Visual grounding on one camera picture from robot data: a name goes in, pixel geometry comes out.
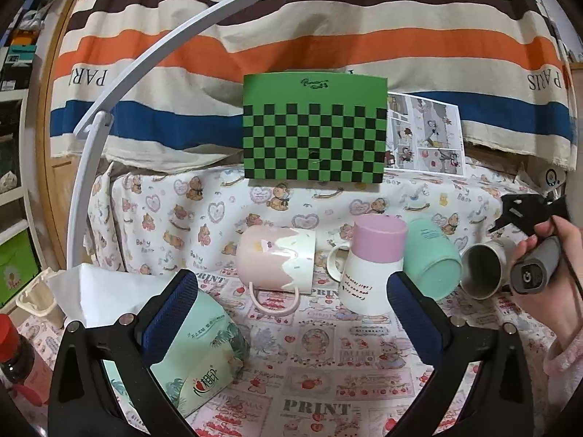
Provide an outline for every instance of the handheld controller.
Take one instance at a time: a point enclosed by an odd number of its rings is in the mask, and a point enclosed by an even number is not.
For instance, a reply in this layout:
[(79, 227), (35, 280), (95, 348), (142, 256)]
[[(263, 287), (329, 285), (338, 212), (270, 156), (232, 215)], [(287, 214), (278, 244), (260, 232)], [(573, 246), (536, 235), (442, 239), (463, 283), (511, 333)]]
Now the handheld controller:
[(557, 236), (549, 236), (510, 270), (510, 283), (518, 294), (537, 294), (549, 284), (561, 257)]

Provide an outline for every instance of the cable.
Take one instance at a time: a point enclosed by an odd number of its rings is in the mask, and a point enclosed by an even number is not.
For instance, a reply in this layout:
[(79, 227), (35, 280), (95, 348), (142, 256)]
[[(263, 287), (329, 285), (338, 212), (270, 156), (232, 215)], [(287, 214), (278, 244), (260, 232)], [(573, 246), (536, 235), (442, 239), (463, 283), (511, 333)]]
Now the cable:
[[(555, 233), (558, 233), (559, 229), (557, 228), (557, 224), (555, 223), (555, 219), (553, 219), (552, 216), (550, 217), (550, 221), (553, 224), (553, 228), (555, 229)], [(569, 258), (565, 254), (565, 250), (563, 249), (563, 242), (561, 241), (561, 238), (559, 237), (558, 234), (557, 234), (557, 238), (559, 239), (559, 243), (561, 244), (561, 254), (562, 254), (563, 259), (565, 260), (565, 264), (567, 265), (567, 269), (569, 270), (569, 275), (571, 276), (571, 278), (575, 282), (575, 286), (577, 287), (577, 290), (579, 291), (579, 296), (581, 296), (581, 300), (583, 300), (583, 287), (581, 287), (581, 282), (579, 281), (579, 278), (577, 277), (577, 274), (575, 273), (575, 270), (573, 269), (573, 265), (571, 264)]]

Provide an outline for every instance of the tissue box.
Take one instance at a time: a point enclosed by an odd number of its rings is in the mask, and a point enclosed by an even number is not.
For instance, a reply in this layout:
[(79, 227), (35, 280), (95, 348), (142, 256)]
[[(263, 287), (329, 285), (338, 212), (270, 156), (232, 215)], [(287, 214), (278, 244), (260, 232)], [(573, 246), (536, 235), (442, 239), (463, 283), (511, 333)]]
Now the tissue box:
[[(211, 296), (198, 291), (164, 360), (150, 368), (183, 417), (231, 384), (249, 357), (249, 342)], [(104, 361), (112, 387), (129, 395), (112, 361)]]

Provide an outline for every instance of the human hand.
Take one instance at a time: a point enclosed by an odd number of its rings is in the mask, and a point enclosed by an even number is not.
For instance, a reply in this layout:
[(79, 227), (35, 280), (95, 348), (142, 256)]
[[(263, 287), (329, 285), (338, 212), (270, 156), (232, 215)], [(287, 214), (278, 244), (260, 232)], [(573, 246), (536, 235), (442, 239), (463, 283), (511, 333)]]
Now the human hand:
[[(583, 240), (581, 231), (562, 217), (553, 216), (555, 225), (548, 220), (535, 226), (536, 235), (529, 236), (518, 243), (509, 268), (533, 250), (538, 237), (547, 238), (557, 235), (561, 240), (563, 253), (569, 258), (578, 278), (583, 278)], [(549, 285), (538, 294), (518, 294), (512, 290), (516, 304), (527, 314), (545, 324), (555, 332), (562, 349), (566, 349), (577, 335), (583, 324), (583, 301), (571, 278), (563, 257), (549, 281)]]

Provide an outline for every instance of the white cup with pink lid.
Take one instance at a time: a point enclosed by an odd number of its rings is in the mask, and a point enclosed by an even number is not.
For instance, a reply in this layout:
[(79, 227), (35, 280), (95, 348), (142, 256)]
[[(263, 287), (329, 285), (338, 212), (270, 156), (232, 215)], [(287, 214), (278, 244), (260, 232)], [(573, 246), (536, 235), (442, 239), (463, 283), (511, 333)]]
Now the white cup with pink lid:
[[(399, 217), (365, 214), (357, 217), (352, 241), (335, 246), (326, 261), (328, 273), (340, 283), (340, 302), (357, 314), (383, 315), (391, 310), (387, 280), (403, 270), (407, 223)], [(337, 251), (350, 247), (344, 269), (336, 265)]]

